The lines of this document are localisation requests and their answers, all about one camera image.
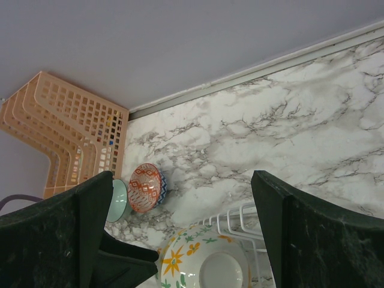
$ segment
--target white wire dish rack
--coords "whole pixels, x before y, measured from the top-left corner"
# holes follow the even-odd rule
[[[253,287],[276,288],[256,206],[253,202],[230,208],[227,212],[202,219],[192,225],[199,224],[216,225],[219,234],[240,240],[252,267]]]

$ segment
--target marble countertop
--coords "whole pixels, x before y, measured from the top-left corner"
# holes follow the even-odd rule
[[[174,229],[253,201],[254,170],[384,218],[383,75],[379,38],[131,121],[123,180],[154,163],[169,195],[106,230],[156,249]]]

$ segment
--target patterned bowl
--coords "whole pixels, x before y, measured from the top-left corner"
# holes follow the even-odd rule
[[[162,287],[251,287],[250,266],[240,244],[212,231],[192,226],[179,231],[162,259]]]
[[[156,277],[156,280],[157,280],[157,283],[158,283],[158,286],[159,287],[162,287],[161,286],[161,264],[164,260],[164,257],[165,255],[167,254],[167,250],[168,248],[171,246],[172,242],[178,238],[180,235],[182,235],[184,233],[185,229],[182,229],[178,232],[176,231],[173,231],[172,232],[172,235],[168,238],[166,238],[159,246],[159,248],[157,249],[157,253],[158,253],[158,259],[156,261],[156,266],[157,266],[157,273],[155,275]]]
[[[128,199],[133,210],[144,213],[157,207],[167,194],[164,175],[150,163],[133,172],[128,186]]]

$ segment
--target orange plastic basket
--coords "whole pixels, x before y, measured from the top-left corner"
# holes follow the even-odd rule
[[[50,160],[44,198],[110,170],[121,176],[128,110],[40,72],[2,106],[0,128]]]
[[[13,128],[12,126],[8,125],[5,121],[5,112],[7,110],[7,106],[9,104],[9,101],[4,103],[2,105],[2,109],[0,111],[0,128],[5,131],[6,133],[16,137],[17,139],[21,140],[22,142],[28,144],[29,146],[35,148],[36,150],[44,153],[49,161],[50,161],[50,169],[48,172],[48,179],[46,188],[44,191],[44,197],[50,197],[54,194],[57,194],[59,192],[65,191],[62,188],[56,188],[56,179],[58,175],[58,170],[60,166],[60,158],[58,157],[57,153],[52,151],[50,148],[38,143],[37,141],[33,140],[32,138],[28,137],[28,133],[23,132],[22,124],[17,124],[19,129]]]

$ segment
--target wall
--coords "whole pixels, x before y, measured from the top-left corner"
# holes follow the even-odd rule
[[[0,131],[0,199],[13,194],[42,197],[49,169],[48,158]],[[24,208],[30,201],[8,202],[0,215]]]
[[[383,18],[378,0],[1,1],[0,97],[47,70],[130,109]]]

